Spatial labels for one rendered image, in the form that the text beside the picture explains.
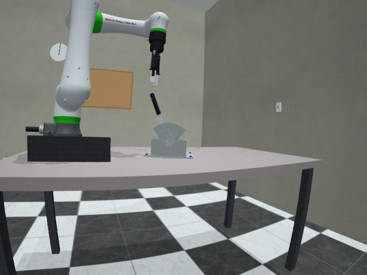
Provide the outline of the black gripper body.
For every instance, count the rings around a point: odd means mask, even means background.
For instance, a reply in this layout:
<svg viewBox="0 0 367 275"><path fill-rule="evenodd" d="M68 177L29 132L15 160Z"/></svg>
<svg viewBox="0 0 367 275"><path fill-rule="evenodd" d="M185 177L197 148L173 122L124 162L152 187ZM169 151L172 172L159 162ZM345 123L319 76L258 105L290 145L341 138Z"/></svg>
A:
<svg viewBox="0 0 367 275"><path fill-rule="evenodd" d="M164 48L164 43L162 41L151 41L150 43L150 52L152 52L152 50L157 50L157 58L158 58L158 53L163 52L163 48Z"/></svg>

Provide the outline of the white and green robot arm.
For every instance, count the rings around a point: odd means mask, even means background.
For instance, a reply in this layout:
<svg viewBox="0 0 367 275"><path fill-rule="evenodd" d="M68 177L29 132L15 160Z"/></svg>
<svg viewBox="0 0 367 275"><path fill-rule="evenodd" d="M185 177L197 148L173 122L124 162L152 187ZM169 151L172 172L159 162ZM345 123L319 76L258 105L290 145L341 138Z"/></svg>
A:
<svg viewBox="0 0 367 275"><path fill-rule="evenodd" d="M65 16L69 29L67 52L60 85L56 88L54 123L26 127L26 132L43 136L82 136L81 105L91 94L90 50L92 33L123 33L166 43L167 15L156 12L145 21L97 12L99 0L71 0Z"/></svg>

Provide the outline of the black lever with red squeeze bar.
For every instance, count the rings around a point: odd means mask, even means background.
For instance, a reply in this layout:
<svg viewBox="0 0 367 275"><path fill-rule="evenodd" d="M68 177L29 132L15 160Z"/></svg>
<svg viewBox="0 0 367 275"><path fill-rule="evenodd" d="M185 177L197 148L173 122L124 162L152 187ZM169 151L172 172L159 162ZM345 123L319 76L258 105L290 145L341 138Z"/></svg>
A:
<svg viewBox="0 0 367 275"><path fill-rule="evenodd" d="M157 104L156 98L155 98L155 96L154 96L154 94L153 94L153 93L151 93L151 94L150 94L150 97L151 97L151 100L152 100L152 102L153 102L153 105L154 105L155 111L156 111L156 113L157 113L157 116L158 116L159 122L160 122L160 124L162 124L162 123L164 123L164 121L163 121L163 118L162 118L161 112L160 112L160 110L159 110L159 106L158 106L158 104Z"/></svg>

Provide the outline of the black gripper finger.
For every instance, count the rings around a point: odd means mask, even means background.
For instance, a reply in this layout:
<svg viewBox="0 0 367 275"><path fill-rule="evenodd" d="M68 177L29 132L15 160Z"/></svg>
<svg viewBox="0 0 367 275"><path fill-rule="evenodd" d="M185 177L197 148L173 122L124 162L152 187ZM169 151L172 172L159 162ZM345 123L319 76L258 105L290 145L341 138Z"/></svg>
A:
<svg viewBox="0 0 367 275"><path fill-rule="evenodd" d="M159 64L160 64L160 56L159 61L157 62L157 68L156 68L156 82L153 83L154 87L158 87L158 80L159 80Z"/></svg>
<svg viewBox="0 0 367 275"><path fill-rule="evenodd" d="M150 82L155 83L156 81L156 68L157 68L157 61L159 60L159 54L157 58L157 50L152 50L152 57L151 57L151 76ZM152 66L153 65L153 66Z"/></svg>

